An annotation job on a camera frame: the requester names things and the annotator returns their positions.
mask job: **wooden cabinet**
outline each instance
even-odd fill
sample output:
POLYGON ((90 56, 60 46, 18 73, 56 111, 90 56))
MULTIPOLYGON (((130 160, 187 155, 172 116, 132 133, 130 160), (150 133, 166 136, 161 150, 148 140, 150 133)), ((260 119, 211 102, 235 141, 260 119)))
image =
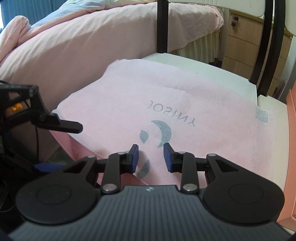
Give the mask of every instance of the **wooden cabinet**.
MULTIPOLYGON (((226 46, 222 62, 223 69, 250 79, 259 50, 262 28, 263 20, 261 18, 255 18, 235 11, 230 12, 226 46), (238 19, 235 21, 235 27, 231 25, 234 17, 238 19)), ((278 85, 289 54, 291 41, 291 34, 285 30, 279 61, 267 93, 268 95, 272 95, 278 85)), ((267 56, 268 51, 262 71, 265 67, 267 56)), ((261 72, 259 77, 257 87, 260 83, 262 73, 263 72, 261 72)))

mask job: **blue curtain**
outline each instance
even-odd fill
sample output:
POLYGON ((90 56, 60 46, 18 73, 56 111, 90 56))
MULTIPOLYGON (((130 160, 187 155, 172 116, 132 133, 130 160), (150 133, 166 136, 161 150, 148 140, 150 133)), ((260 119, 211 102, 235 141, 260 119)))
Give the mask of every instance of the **blue curtain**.
POLYGON ((33 25, 64 2, 66 0, 0 0, 4 27, 17 15, 26 16, 33 25))

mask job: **black metal leg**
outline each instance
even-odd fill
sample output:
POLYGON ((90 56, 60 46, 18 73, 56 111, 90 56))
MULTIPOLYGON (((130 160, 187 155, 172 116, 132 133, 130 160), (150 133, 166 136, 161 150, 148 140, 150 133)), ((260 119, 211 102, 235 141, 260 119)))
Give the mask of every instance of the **black metal leg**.
POLYGON ((273 0, 265 0, 265 12, 264 12, 264 23, 261 35, 261 41, 259 46, 259 51, 257 55, 257 60, 250 78, 252 84, 257 84, 261 70, 264 64, 269 38, 272 25, 274 3, 273 0))
POLYGON ((263 71, 263 75, 257 90, 257 95, 266 96, 281 52, 281 45, 284 37, 286 2, 283 0, 275 0, 274 8, 274 27, 271 36, 270 49, 263 71))
POLYGON ((168 1, 157 1, 157 53, 168 52, 168 1))

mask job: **qr code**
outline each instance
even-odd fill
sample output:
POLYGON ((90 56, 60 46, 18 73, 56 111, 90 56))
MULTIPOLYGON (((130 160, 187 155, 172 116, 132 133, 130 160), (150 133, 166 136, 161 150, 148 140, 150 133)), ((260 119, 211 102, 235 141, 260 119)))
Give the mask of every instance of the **qr code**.
POLYGON ((255 117, 264 123, 268 123, 268 112, 266 110, 261 110, 256 107, 255 117))

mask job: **orange box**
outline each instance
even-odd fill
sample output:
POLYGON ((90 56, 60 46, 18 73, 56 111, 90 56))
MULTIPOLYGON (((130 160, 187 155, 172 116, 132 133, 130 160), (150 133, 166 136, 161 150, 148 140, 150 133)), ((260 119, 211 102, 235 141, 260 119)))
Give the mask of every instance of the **orange box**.
POLYGON ((296 85, 287 96, 289 119, 289 163, 284 188, 285 204, 278 218, 283 227, 296 231, 296 85))

